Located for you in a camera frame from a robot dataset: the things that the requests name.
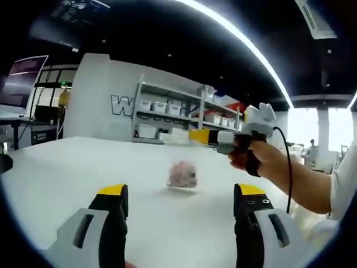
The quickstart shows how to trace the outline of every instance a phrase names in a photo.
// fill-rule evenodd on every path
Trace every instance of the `monitor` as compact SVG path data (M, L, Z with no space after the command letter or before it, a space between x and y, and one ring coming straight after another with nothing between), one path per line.
M31 91L47 58L35 56L15 61L0 92L0 106L26 111Z

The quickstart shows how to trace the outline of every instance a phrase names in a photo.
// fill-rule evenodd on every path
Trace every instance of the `led light strip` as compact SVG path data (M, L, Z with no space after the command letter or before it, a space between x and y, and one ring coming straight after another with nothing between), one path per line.
M351 103L348 105L347 109L351 109L352 108L353 104L355 104L356 99L357 99L357 91L356 91Z
M175 0L176 2L181 2L187 6L190 6L197 11L205 14L206 16L212 18L219 24L221 24L226 30L231 32L235 37L237 37L240 41L243 42L250 50L251 52L261 61L261 63L264 65L264 67L268 70L270 75L273 77L275 82L277 83L280 91L283 93L285 100L289 104L290 108L294 108L294 105L292 104L290 97L286 91L286 88L284 87L283 83L281 82L280 78L278 77L277 73L274 71L273 67L270 65L268 60L264 57L264 55L257 49L257 47L245 36L239 31L232 23L227 21L224 17L221 15L217 14L213 10L210 10L203 4L200 4L194 0Z

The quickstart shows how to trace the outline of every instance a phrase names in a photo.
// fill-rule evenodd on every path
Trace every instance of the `ceiling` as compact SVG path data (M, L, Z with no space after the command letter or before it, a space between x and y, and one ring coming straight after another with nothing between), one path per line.
M174 0L101 1L104 5L97 0L72 1L77 5L72 11L69 0L58 1L32 25L33 38L18 58L49 54L50 64L73 64L85 52L107 53L114 60L212 85L245 104L271 102L277 110L288 108L263 64L211 18ZM255 44L295 107L350 103L357 88L354 51L344 39L314 40L294 0L197 1ZM83 7L84 3L93 6ZM72 52L73 47L79 52Z

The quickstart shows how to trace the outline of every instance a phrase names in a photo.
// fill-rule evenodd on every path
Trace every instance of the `white sleeve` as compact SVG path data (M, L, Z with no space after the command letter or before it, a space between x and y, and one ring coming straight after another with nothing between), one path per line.
M330 177L332 217L340 220L357 188L357 140L352 142L340 166Z

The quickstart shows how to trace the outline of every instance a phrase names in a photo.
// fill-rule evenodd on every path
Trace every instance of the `white tabletop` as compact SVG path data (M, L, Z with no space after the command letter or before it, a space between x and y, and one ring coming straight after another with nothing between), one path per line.
M286 195L263 178L232 168L203 147L67 138L11 153L2 182L20 226L35 247L48 248L57 229L100 188L126 183L129 217L126 258L138 267L234 267L235 183L264 189L276 208ZM193 161L199 185L166 187L175 161Z

